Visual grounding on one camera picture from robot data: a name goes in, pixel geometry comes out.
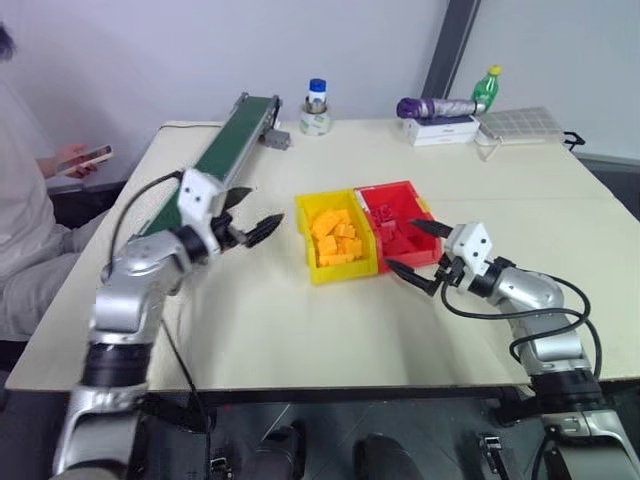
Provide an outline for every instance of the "plastic bottle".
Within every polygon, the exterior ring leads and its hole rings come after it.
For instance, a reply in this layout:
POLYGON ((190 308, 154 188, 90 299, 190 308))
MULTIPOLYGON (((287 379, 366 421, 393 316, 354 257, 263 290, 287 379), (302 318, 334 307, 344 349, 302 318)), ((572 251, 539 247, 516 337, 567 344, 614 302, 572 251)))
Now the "plastic bottle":
POLYGON ((487 71, 487 75, 476 83, 473 89, 471 100, 485 105, 485 112, 489 110, 491 104, 498 94, 498 75, 502 73, 500 65, 491 65, 487 71))

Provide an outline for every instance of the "white wall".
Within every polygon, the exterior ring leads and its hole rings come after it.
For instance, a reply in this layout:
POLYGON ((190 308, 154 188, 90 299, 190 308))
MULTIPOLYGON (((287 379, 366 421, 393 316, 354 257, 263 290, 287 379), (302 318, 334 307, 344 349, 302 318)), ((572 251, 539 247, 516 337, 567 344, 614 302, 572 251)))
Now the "white wall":
POLYGON ((391 117, 420 93, 445 0, 2 0, 19 54, 0 72, 57 144, 112 143, 96 181, 129 173, 166 120, 224 119, 239 94, 308 80, 336 117, 391 117))
POLYGON ((640 162, 640 2, 483 0, 451 98, 503 66, 494 110, 546 106, 587 145, 640 162))

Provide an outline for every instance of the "tape roll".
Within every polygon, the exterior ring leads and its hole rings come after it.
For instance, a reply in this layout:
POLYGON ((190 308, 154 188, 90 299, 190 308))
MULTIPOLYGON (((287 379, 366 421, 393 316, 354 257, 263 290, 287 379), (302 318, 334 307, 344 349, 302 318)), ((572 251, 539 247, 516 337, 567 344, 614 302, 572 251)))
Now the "tape roll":
POLYGON ((300 108, 300 130, 305 135, 320 136, 325 135, 331 129, 331 116, 329 107, 323 113, 308 113, 303 107, 300 108))

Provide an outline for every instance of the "hand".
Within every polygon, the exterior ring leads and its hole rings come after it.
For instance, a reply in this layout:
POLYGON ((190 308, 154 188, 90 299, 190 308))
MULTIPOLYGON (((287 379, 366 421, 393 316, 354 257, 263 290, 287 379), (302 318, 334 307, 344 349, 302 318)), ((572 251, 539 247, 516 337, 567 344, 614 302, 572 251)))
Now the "hand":
MULTIPOLYGON (((73 158, 76 158, 78 155, 81 155, 82 152, 86 150, 86 148, 87 148, 86 145, 83 145, 80 143, 72 143, 69 145, 65 145, 60 149, 60 151, 55 157, 56 165, 62 162, 71 160, 73 158)), ((81 179, 91 174, 92 172, 95 172, 97 169, 98 168, 93 164, 76 167, 75 171, 73 173, 68 174, 67 177, 81 179)))

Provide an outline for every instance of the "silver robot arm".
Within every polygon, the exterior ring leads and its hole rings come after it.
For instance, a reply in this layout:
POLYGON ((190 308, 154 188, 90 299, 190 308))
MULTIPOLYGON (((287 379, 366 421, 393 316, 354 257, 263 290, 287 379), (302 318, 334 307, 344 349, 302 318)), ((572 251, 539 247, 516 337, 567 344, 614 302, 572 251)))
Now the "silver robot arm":
POLYGON ((424 220, 412 224, 447 239, 435 279, 425 279, 393 260, 387 260, 387 264, 403 280, 430 296, 441 288, 441 298, 447 305, 446 289, 454 287, 485 298, 506 314, 514 339, 523 340, 515 350, 536 392, 533 403, 528 404, 528 415, 540 415, 560 454, 552 468, 565 469, 569 476, 562 478, 574 480, 595 480, 603 475, 617 480, 640 479, 638 457, 617 413, 604 399, 576 331, 527 340, 531 335, 570 325, 566 315, 557 311, 564 309, 558 283, 548 275, 521 270, 504 258, 489 261, 492 243, 481 223, 454 228, 424 220), (556 311, 526 315, 541 309, 556 311), (602 469, 586 466, 587 457, 599 458, 602 469))
POLYGON ((246 233, 233 228, 226 210, 249 192, 224 191, 214 177, 186 170, 178 197, 182 227, 130 240, 105 269, 82 379, 71 393, 55 454, 57 480, 101 478, 98 471, 104 478, 126 477, 166 297, 198 264, 237 244, 253 247, 283 218, 267 217, 246 233))

